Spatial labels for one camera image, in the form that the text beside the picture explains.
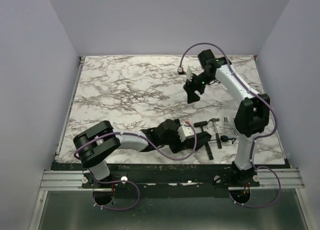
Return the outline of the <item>black folding umbrella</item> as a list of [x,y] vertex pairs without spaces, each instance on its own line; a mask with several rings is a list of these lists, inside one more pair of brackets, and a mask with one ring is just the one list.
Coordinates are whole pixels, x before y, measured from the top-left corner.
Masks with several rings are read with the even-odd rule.
[[[200,136],[200,133],[197,133],[196,134],[196,138],[197,138],[197,145],[196,145],[196,148],[195,148],[195,150],[198,150],[199,148],[201,148],[202,146],[204,146],[204,144],[203,143],[201,143],[200,142],[200,140],[201,140],[201,136]],[[233,144],[234,142],[235,142],[235,140],[236,140],[236,138],[231,138],[231,137],[228,137],[228,136],[226,136],[226,135],[221,135],[220,136],[220,140],[221,140],[221,142],[228,142],[229,140],[231,140],[231,143]]]

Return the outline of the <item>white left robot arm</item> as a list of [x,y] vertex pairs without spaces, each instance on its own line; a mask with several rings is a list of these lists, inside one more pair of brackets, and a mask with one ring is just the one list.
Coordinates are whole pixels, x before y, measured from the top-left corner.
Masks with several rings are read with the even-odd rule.
[[[167,119],[157,127],[142,129],[138,132],[114,129],[110,121],[101,121],[73,139],[74,157],[80,160],[82,167],[89,169],[98,181],[105,180],[111,174],[106,158],[117,149],[137,152],[158,151],[174,161],[189,158],[199,149],[199,137],[189,122],[181,124],[178,119]],[[191,149],[186,157],[173,158],[161,152],[160,148],[169,146],[173,153]]]

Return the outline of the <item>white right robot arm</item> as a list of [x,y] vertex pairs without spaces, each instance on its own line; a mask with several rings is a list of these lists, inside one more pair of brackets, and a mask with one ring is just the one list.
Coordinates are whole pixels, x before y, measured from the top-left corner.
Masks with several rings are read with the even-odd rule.
[[200,101],[200,94],[205,86],[214,80],[220,82],[238,103],[234,118],[235,128],[239,132],[238,149],[233,161],[233,168],[239,173],[253,169],[254,138],[265,130],[270,119],[270,97],[260,94],[245,83],[244,79],[235,72],[231,62],[226,57],[216,58],[210,49],[198,54],[198,60],[203,69],[199,75],[188,68],[185,72],[186,82],[183,86],[187,94],[187,103]]

